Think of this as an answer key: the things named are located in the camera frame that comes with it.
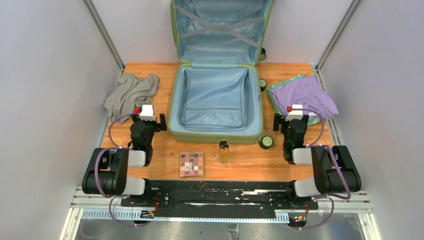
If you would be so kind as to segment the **green white patterned cloth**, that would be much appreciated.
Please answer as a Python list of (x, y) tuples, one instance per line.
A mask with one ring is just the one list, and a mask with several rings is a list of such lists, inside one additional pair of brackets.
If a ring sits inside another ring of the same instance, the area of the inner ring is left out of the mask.
[[(281, 86), (283, 86), (283, 85), (285, 85), (285, 84), (287, 84), (287, 83), (289, 83), (289, 82), (291, 82), (291, 81), (294, 81), (294, 80), (296, 80), (296, 79), (300, 79), (300, 78), (303, 78), (303, 77), (306, 77), (306, 75), (305, 74), (299, 74), (299, 75), (296, 75), (296, 76), (294, 76), (294, 77), (292, 77), (292, 78), (290, 78), (290, 79), (287, 79), (287, 80), (285, 80), (285, 81), (282, 81), (282, 82), (279, 82), (279, 83), (276, 83), (276, 84), (274, 84), (274, 85), (272, 85), (272, 86), (270, 86), (270, 87), (268, 87), (266, 90), (267, 90), (267, 93), (268, 93), (268, 96), (269, 96), (269, 98), (270, 98), (270, 101), (271, 101), (271, 104), (272, 104), (272, 106), (273, 106), (273, 108), (274, 108), (274, 110), (275, 110), (275, 112), (277, 113), (277, 114), (279, 114), (279, 115), (281, 115), (282, 114), (282, 112), (280, 111), (280, 109), (279, 109), (279, 107), (278, 107), (278, 105), (276, 104), (276, 100), (277, 100), (277, 98), (276, 97), (274, 97), (273, 95), (272, 95), (272, 92), (271, 92), (271, 90), (273, 90), (273, 89), (275, 89), (275, 88), (280, 88)], [(313, 124), (317, 124), (317, 123), (319, 123), (320, 122), (320, 119), (318, 118), (318, 116), (316, 115), (316, 114), (314, 114), (314, 113), (311, 113), (310, 115), (309, 115), (309, 120), (308, 120), (308, 126), (311, 126), (311, 125), (313, 125)]]

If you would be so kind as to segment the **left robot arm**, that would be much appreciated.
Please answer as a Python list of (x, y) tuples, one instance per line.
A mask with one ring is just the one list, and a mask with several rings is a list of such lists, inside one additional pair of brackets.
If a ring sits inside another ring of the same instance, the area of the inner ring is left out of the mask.
[(131, 141), (126, 147), (113, 142), (113, 147), (95, 148), (82, 179), (82, 191), (88, 195), (105, 198), (134, 196), (140, 206), (149, 206), (153, 201), (149, 180), (128, 176), (128, 168), (147, 167), (153, 156), (155, 133), (166, 131), (166, 115), (159, 115), (160, 121), (148, 119), (136, 110), (123, 116), (131, 117)]

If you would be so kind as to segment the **purple shirt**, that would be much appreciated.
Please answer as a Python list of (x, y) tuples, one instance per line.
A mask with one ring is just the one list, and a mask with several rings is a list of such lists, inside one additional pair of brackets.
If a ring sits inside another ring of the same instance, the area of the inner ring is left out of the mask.
[(339, 113), (333, 99), (319, 86), (314, 76), (295, 79), (281, 87), (271, 90), (276, 97), (276, 104), (282, 115), (286, 115), (287, 107), (302, 105), (305, 109), (317, 112), (324, 119), (331, 119)]

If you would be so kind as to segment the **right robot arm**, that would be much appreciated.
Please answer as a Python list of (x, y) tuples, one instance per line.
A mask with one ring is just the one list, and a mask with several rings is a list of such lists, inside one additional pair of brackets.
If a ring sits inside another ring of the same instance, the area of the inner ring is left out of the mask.
[(306, 201), (327, 197), (349, 200), (362, 188), (362, 179), (345, 145), (305, 145), (308, 115), (290, 119), (276, 113), (273, 130), (283, 134), (283, 157), (292, 165), (312, 166), (309, 178), (292, 180), (287, 184), (284, 198), (292, 209)]

